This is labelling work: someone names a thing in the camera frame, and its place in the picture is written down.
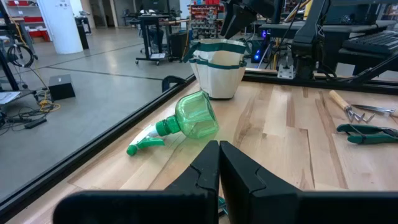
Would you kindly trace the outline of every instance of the green trim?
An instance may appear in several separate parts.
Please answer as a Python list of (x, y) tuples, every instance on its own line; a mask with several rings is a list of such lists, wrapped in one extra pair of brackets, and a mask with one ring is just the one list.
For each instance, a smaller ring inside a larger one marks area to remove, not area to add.
[(208, 61), (199, 60), (199, 59), (190, 59), (189, 62), (197, 63), (199, 65), (207, 65), (211, 68), (219, 68), (219, 69), (225, 69), (225, 70), (243, 68), (243, 67), (246, 67), (246, 65), (248, 64), (247, 62), (243, 61), (243, 62), (240, 62), (239, 65), (216, 65), (213, 63), (209, 63)]
[(246, 46), (240, 46), (236, 44), (228, 44), (228, 43), (215, 43), (215, 44), (200, 44), (197, 48), (199, 51), (204, 52), (217, 52), (220, 50), (234, 52), (239, 54), (244, 54), (246, 50)]

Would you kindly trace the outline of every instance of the keyboard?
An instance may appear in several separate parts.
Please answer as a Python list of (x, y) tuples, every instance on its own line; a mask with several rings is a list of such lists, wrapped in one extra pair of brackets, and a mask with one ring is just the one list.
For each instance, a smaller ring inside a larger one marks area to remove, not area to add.
[(343, 47), (376, 54), (392, 54), (398, 50), (398, 32), (385, 30), (351, 38), (343, 42)]

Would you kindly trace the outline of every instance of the doorway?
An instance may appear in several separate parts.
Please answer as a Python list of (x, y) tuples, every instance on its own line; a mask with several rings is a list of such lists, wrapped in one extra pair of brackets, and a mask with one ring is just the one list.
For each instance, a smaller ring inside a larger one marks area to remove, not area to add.
[(103, 7), (104, 7), (106, 24), (108, 25), (108, 27), (114, 27), (111, 1), (110, 0), (102, 0), (102, 3), (103, 3)]
[(90, 0), (90, 7), (93, 13), (95, 27), (108, 27), (103, 0)]

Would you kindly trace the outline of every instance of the wooden handle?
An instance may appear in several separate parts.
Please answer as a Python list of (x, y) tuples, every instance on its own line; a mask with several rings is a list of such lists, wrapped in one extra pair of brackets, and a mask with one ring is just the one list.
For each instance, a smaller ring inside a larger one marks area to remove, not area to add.
[(391, 116), (398, 118), (398, 110), (395, 110), (393, 113), (390, 114)]
[(344, 99), (342, 99), (342, 97), (335, 90), (330, 91), (329, 95), (341, 107), (341, 109), (346, 110), (350, 107), (350, 105)]

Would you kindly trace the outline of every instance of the black box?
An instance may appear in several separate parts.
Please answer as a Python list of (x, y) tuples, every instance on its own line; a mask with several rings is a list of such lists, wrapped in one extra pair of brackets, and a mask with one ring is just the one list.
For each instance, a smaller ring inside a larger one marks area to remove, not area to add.
[(187, 33), (174, 33), (170, 35), (172, 56), (182, 58), (187, 43)]
[(54, 101), (76, 96), (75, 91), (73, 91), (72, 78), (69, 74), (51, 77), (49, 90)]

